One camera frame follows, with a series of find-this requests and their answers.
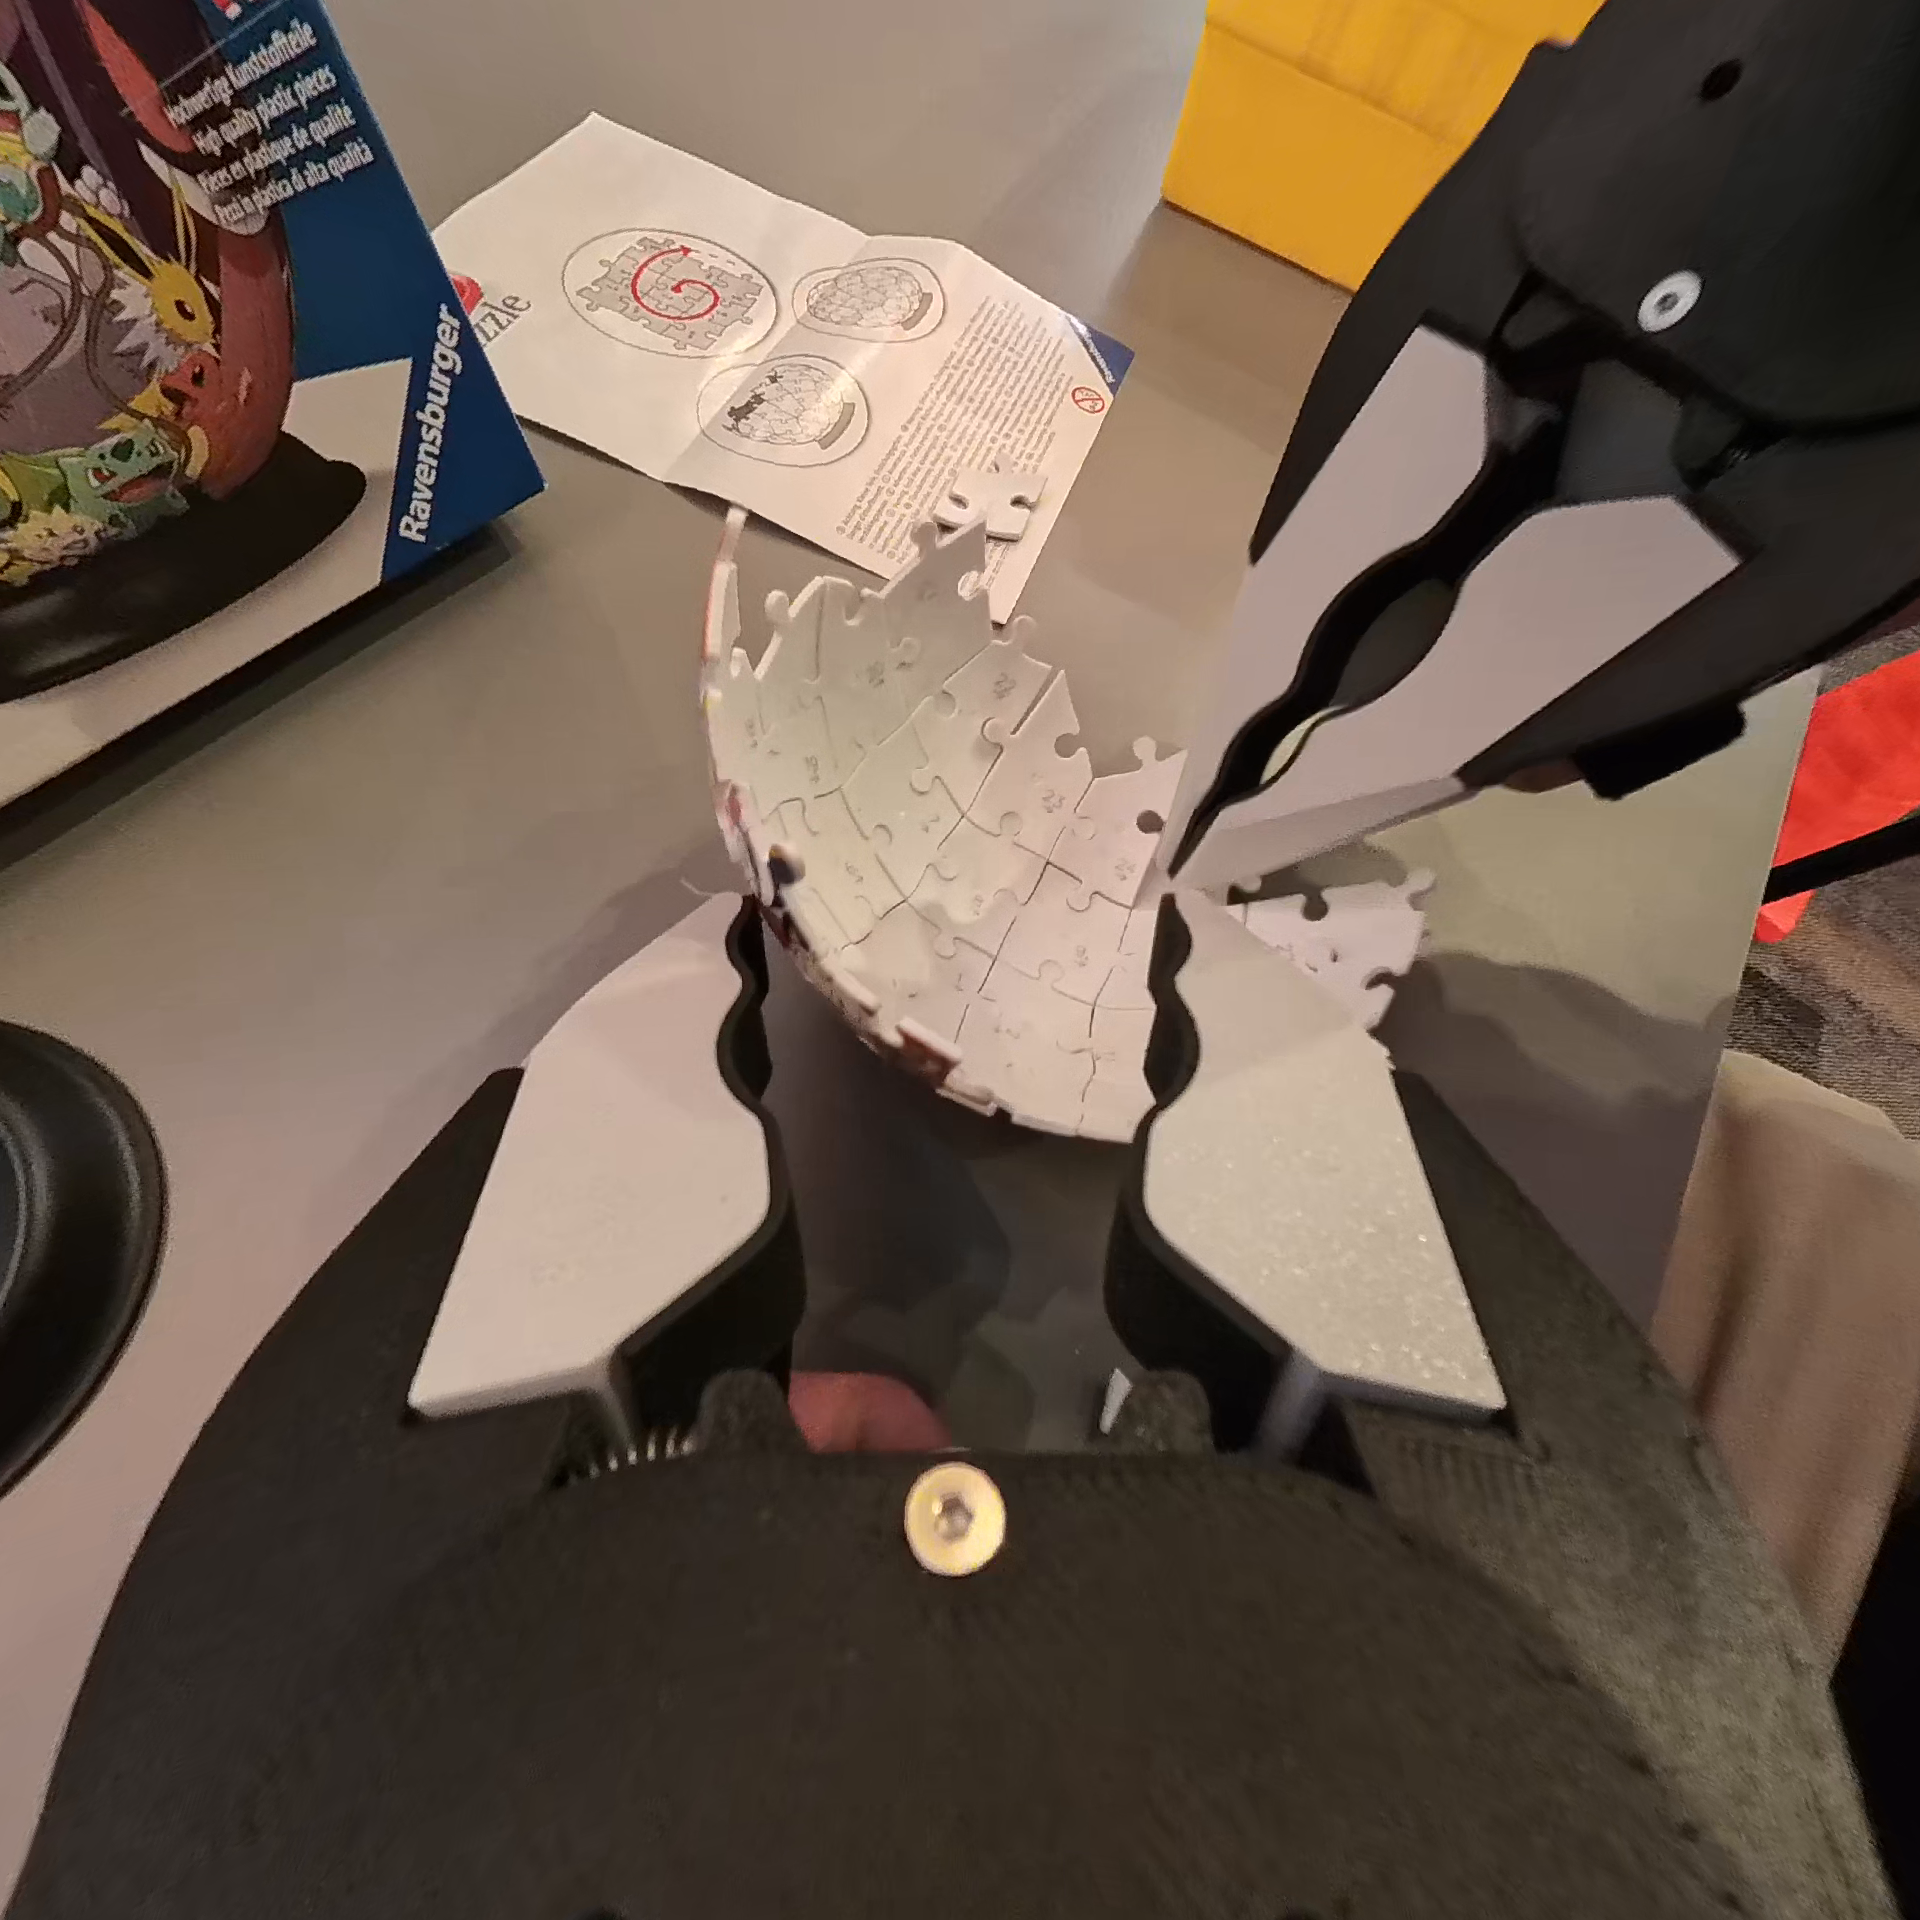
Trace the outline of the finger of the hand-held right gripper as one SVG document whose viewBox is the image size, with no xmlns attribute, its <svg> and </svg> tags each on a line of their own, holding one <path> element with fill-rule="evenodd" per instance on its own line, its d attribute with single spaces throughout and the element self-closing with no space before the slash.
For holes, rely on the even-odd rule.
<svg viewBox="0 0 1920 1920">
<path fill-rule="evenodd" d="M 1162 866 L 1261 878 L 1457 804 L 1507 732 L 1507 450 L 1482 358 L 1418 328 L 1241 584 Z"/>
<path fill-rule="evenodd" d="M 1470 762 L 1738 568 L 1668 497 L 1525 518 L 1471 570 L 1428 653 L 1222 808 L 1174 884 L 1261 878 L 1461 802 Z"/>
</svg>

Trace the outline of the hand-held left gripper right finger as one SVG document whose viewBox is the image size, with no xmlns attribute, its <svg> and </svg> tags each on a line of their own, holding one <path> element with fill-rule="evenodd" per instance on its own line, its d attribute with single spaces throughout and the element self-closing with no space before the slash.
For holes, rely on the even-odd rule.
<svg viewBox="0 0 1920 1920">
<path fill-rule="evenodd" d="M 1333 1402 L 1478 1429 L 1505 1386 L 1386 1049 L 1196 892 L 1158 902 L 1150 1090 L 1110 1225 L 1135 1376 L 1213 1450 L 1295 1457 Z"/>
</svg>

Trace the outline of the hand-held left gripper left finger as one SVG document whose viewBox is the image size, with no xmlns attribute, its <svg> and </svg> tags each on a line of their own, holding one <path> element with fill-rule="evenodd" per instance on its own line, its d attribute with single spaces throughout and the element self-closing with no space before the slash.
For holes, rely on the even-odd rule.
<svg viewBox="0 0 1920 1920">
<path fill-rule="evenodd" d="M 534 1044 L 407 1392 L 425 1419 L 586 1402 L 692 1425 L 805 1304 L 762 1004 L 762 914 L 711 896 Z"/>
</svg>

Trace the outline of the partly built puzzle ball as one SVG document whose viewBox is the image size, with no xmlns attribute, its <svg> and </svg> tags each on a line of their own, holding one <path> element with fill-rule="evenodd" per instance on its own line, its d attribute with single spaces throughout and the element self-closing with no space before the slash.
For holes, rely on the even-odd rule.
<svg viewBox="0 0 1920 1920">
<path fill-rule="evenodd" d="M 990 616 L 982 518 L 877 589 L 770 593 L 740 637 L 729 507 L 703 613 L 715 812 L 811 985 L 973 1113 L 1127 1144 L 1147 1113 L 1158 845 L 1187 754 L 1097 776 L 1034 622 Z"/>
</svg>

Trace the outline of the white puzzle piece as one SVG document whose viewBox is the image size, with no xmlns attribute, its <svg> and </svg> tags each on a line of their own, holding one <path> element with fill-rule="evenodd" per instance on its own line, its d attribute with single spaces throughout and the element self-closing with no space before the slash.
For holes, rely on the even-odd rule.
<svg viewBox="0 0 1920 1920">
<path fill-rule="evenodd" d="M 978 522 L 982 538 L 1004 545 L 1023 540 L 1046 493 L 1046 476 L 998 462 L 961 469 L 937 497 L 930 516 L 946 533 L 957 533 Z"/>
</svg>

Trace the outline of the blue puzzle box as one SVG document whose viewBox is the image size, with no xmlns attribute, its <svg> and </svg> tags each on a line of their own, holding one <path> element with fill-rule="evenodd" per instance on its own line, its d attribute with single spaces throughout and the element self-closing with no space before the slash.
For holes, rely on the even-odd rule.
<svg viewBox="0 0 1920 1920">
<path fill-rule="evenodd" d="M 2 802 L 543 489 L 323 4 L 2 4 Z"/>
</svg>

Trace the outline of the orange bag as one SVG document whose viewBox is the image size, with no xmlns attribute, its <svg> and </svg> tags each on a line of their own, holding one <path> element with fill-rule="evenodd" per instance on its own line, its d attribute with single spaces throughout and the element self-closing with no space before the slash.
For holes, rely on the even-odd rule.
<svg viewBox="0 0 1920 1920">
<path fill-rule="evenodd" d="M 1807 720 L 1771 866 L 1892 828 L 1918 808 L 1918 632 L 1830 662 Z"/>
</svg>

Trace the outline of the yellow plastic crate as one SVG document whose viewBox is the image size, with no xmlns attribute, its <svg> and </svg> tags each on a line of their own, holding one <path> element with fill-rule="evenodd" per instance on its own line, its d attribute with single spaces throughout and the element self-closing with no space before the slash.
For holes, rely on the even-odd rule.
<svg viewBox="0 0 1920 1920">
<path fill-rule="evenodd" d="M 1596 3 L 1209 3 L 1162 197 L 1355 291 Z"/>
</svg>

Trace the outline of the white instruction leaflet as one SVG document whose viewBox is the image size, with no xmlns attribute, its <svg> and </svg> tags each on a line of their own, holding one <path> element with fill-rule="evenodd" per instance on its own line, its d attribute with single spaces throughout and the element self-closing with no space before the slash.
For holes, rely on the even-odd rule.
<svg viewBox="0 0 1920 1920">
<path fill-rule="evenodd" d="M 589 114 L 434 243 L 518 420 L 877 579 L 957 474 L 1035 476 L 1009 622 L 1133 357 L 945 238 L 866 235 Z"/>
</svg>

